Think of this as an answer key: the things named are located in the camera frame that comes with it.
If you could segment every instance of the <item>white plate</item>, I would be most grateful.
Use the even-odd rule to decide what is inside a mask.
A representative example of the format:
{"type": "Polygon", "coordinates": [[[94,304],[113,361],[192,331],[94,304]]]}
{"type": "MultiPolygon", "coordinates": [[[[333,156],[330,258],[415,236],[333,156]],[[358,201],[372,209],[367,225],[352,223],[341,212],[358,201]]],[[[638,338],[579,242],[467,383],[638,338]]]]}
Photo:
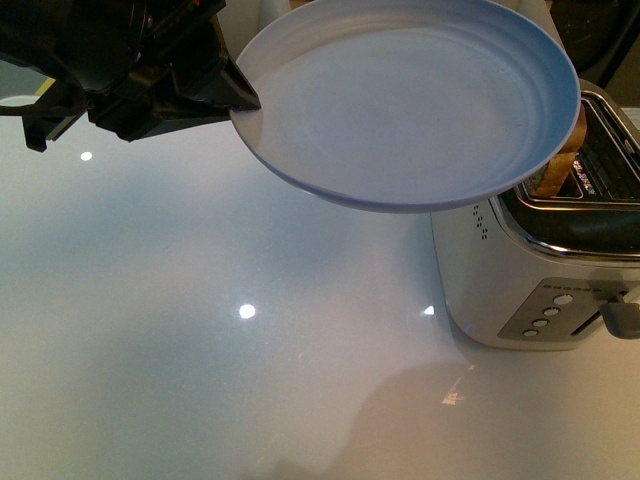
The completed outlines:
{"type": "Polygon", "coordinates": [[[367,210],[454,208],[540,168],[580,91],[558,44],[484,0],[316,0],[238,58],[262,109],[233,113],[273,172],[367,210]]]}

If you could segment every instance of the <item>white toaster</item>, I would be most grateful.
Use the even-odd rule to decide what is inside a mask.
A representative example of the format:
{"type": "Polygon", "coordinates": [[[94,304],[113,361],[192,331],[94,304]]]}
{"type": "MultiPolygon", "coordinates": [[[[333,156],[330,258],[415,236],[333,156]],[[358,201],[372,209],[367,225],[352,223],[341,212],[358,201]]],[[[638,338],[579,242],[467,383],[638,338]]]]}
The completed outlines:
{"type": "Polygon", "coordinates": [[[525,182],[431,215],[449,314],[481,343],[568,350],[603,324],[640,337],[640,134],[594,85],[582,102],[587,138],[556,197],[525,182]]]}

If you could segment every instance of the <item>white countertop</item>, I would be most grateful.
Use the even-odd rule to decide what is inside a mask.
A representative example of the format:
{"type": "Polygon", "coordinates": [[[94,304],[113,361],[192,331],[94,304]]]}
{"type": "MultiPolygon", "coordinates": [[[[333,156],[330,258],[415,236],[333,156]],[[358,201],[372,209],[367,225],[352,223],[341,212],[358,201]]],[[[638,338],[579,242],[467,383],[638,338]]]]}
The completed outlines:
{"type": "Polygon", "coordinates": [[[469,340],[428,215],[296,190],[230,123],[0,132],[2,478],[640,476],[640,343],[469,340]]]}

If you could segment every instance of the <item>glossy surface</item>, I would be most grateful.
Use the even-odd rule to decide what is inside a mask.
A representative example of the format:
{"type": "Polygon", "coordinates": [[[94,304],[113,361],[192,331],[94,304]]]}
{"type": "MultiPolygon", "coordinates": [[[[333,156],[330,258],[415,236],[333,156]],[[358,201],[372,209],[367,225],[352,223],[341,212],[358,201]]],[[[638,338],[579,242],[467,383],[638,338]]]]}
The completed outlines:
{"type": "Polygon", "coordinates": [[[2,478],[640,471],[640,344],[472,342],[428,215],[291,188],[230,123],[126,144],[82,120],[44,155],[0,135],[2,478]]]}
{"type": "Polygon", "coordinates": [[[376,211],[433,211],[507,190],[564,143],[578,81],[558,44],[478,0],[319,0],[238,65],[262,109],[232,115],[285,180],[376,211]]]}

